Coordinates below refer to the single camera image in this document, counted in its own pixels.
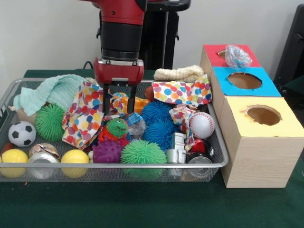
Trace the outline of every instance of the stacked boxes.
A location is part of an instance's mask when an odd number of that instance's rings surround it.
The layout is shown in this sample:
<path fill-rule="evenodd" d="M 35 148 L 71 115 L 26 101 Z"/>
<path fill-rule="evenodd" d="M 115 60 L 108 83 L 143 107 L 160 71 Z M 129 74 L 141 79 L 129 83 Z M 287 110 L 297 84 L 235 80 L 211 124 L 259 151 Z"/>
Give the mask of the stacked boxes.
<path fill-rule="evenodd" d="M 304 147 L 304 129 L 248 46 L 249 68 L 236 71 L 221 51 L 205 45 L 201 66 L 211 81 L 213 106 L 229 153 L 227 188 L 283 188 Z"/>

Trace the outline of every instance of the soccer ball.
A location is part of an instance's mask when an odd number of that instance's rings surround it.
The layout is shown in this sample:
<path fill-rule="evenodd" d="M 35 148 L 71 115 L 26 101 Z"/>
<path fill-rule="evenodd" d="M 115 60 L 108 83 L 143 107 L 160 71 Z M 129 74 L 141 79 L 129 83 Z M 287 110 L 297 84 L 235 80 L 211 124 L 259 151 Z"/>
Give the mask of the soccer ball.
<path fill-rule="evenodd" d="M 30 146 L 35 138 L 36 129 L 29 122 L 20 121 L 9 128 L 9 141 L 18 147 Z"/>

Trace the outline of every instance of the colorful polka dot fabric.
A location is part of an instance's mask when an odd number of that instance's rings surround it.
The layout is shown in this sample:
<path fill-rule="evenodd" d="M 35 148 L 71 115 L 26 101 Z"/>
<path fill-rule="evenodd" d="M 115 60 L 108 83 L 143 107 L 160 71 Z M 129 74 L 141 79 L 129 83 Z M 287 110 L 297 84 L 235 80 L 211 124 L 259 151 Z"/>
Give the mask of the colorful polka dot fabric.
<path fill-rule="evenodd" d="M 169 104 L 187 104 L 198 107 L 212 100 L 211 86 L 207 75 L 194 83 L 185 82 L 153 82 L 154 98 Z"/>
<path fill-rule="evenodd" d="M 63 117 L 62 128 L 65 133 L 62 141 L 81 150 L 91 144 L 101 130 L 103 94 L 102 88 L 90 82 L 84 82 L 79 87 L 72 106 Z M 111 101 L 111 113 L 120 113 L 124 108 L 120 99 Z"/>
<path fill-rule="evenodd" d="M 194 105 L 179 104 L 176 106 L 176 108 L 169 111 L 173 122 L 180 127 L 186 128 L 186 151 L 189 151 L 195 143 L 192 130 L 189 127 L 189 120 L 196 113 L 196 109 L 197 108 Z"/>

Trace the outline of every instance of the red box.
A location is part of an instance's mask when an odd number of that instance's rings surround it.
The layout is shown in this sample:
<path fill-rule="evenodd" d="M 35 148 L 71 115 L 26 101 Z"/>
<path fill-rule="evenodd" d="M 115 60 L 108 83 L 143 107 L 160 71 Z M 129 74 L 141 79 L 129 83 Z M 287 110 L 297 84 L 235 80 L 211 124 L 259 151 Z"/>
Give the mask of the red box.
<path fill-rule="evenodd" d="M 214 67 L 229 67 L 225 60 L 225 50 L 228 44 L 221 44 L 221 45 L 204 45 L 200 66 L 203 68 L 205 74 L 208 75 L 208 79 L 211 79 L 212 69 Z M 251 51 L 248 45 L 236 45 L 243 49 L 245 52 L 249 54 L 252 59 L 252 64 L 250 67 L 261 67 L 259 61 L 257 60 L 256 56 Z"/>
<path fill-rule="evenodd" d="M 207 52 L 207 56 L 210 60 L 210 63 L 213 67 L 229 67 L 226 63 L 226 60 L 219 55 L 219 52 L 225 51 L 228 44 L 223 45 L 204 45 L 204 48 Z M 249 54 L 252 59 L 252 64 L 250 67 L 261 67 L 258 62 L 255 54 L 251 51 L 248 45 L 236 45 L 243 49 L 245 52 Z"/>

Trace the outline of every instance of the metal basket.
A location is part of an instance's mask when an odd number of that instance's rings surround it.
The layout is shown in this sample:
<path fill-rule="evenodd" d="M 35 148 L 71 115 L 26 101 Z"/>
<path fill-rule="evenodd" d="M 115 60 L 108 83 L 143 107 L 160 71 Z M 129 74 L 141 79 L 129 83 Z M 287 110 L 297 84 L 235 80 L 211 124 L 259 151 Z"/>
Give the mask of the metal basket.
<path fill-rule="evenodd" d="M 22 87 L 36 89 L 43 78 L 23 78 L 16 80 L 7 89 L 3 98 L 0 100 L 0 148 L 2 149 L 8 140 L 8 131 L 12 124 L 18 121 L 16 112 L 8 109 L 13 105 L 13 98 L 20 94 Z M 152 81 L 143 80 L 138 85 L 137 97 L 145 98 L 144 92 L 151 85 Z M 112 87 L 111 92 L 128 93 L 128 87 Z M 216 121 L 213 106 L 208 104 L 208 112 Z M 129 181 L 155 181 L 155 182 L 209 182 L 220 167 L 228 163 L 228 153 L 226 146 L 216 121 L 215 132 L 208 138 L 214 147 L 212 164 L 67 164 L 67 163 L 0 163 L 0 171 L 9 171 L 12 174 L 18 172 L 25 173 L 16 178 L 8 178 L 0 173 L 0 182 L 129 182 Z M 47 143 L 38 135 L 36 143 Z M 62 157 L 67 151 L 75 149 L 64 142 L 51 143 L 54 145 Z M 29 154 L 28 148 L 21 148 Z M 33 169 L 40 173 L 47 173 L 49 178 L 40 179 L 32 175 Z M 64 173 L 69 171 L 77 175 L 84 172 L 80 178 L 69 178 Z"/>

